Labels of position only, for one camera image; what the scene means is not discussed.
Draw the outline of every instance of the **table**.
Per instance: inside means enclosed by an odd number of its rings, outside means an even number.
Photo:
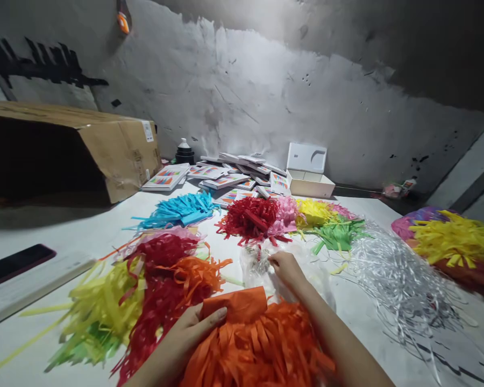
[[[36,243],[43,243],[59,254],[83,250],[100,258],[113,251],[113,248],[131,240],[134,231],[125,231],[122,228],[137,224],[137,221],[131,220],[132,216],[148,216],[159,201],[197,191],[196,186],[187,182],[171,193],[139,192],[109,211],[34,206],[0,209],[0,259]],[[388,230],[391,222],[400,217],[398,213],[377,199],[336,197],[335,202],[356,214],[373,219]],[[239,238],[231,237],[224,240],[224,235],[217,234],[217,227],[214,226],[224,215],[225,210],[222,211],[222,215],[216,213],[213,219],[199,225],[199,231],[208,235],[206,241],[211,245],[211,252],[216,260],[233,259],[233,263],[222,269],[222,273],[241,280],[240,247],[237,246]],[[326,256],[326,249],[323,248],[320,254]],[[323,264],[329,271],[336,268],[329,260]],[[79,279],[78,277],[70,281],[30,307],[45,307],[68,302],[68,293],[76,286]],[[382,333],[382,323],[376,317],[373,301],[356,284],[332,276],[331,288],[337,302],[337,314],[373,354],[397,386],[437,385],[423,361],[414,358]],[[235,291],[241,288],[226,283],[223,289]],[[465,312],[479,323],[479,327],[469,328],[467,333],[484,351],[484,301],[470,294],[465,294],[465,298],[469,300],[469,304],[464,306]],[[31,317],[19,317],[16,314],[1,322],[0,361],[62,315],[63,312]],[[119,350],[104,367],[102,365],[93,367],[90,364],[74,366],[64,364],[50,372],[44,372],[48,359],[59,348],[60,333],[60,327],[52,330],[0,369],[0,386],[116,385],[118,374],[108,377],[110,370],[123,355],[123,350]],[[440,364],[438,368],[442,371],[440,377],[443,385],[466,385],[466,383],[483,385],[466,376],[458,377]]]

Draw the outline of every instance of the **clear plastic bag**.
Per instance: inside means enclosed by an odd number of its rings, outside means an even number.
[[[273,246],[267,239],[261,245],[246,246],[240,253],[240,265],[242,277],[246,288],[263,286],[269,302],[280,302],[280,297],[287,302],[297,302],[292,292],[285,286],[274,272],[268,257],[284,251],[296,257],[297,263],[305,274],[307,280],[314,286],[323,300],[335,311],[336,304],[330,288],[330,273],[323,267],[319,258],[304,244],[296,241],[283,243],[278,242]]]

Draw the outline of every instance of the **white bottle cap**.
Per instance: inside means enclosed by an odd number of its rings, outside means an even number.
[[[181,139],[181,143],[177,147],[190,149],[190,146],[187,144],[187,140],[185,138]]]

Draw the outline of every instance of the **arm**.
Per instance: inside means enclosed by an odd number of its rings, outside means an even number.
[[[269,261],[276,275],[310,314],[321,347],[334,359],[337,373],[345,387],[394,387],[391,379],[366,347],[308,282],[294,256],[279,252],[270,256]]]
[[[195,348],[226,317],[224,307],[200,321],[202,307],[199,304],[185,310],[124,387],[166,387],[175,383]]]

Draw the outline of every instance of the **orange tissue paper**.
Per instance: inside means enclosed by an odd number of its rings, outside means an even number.
[[[319,348],[300,304],[267,306],[263,287],[203,302],[205,318],[227,307],[226,321],[197,347],[181,386],[313,386],[326,382],[335,364]]]

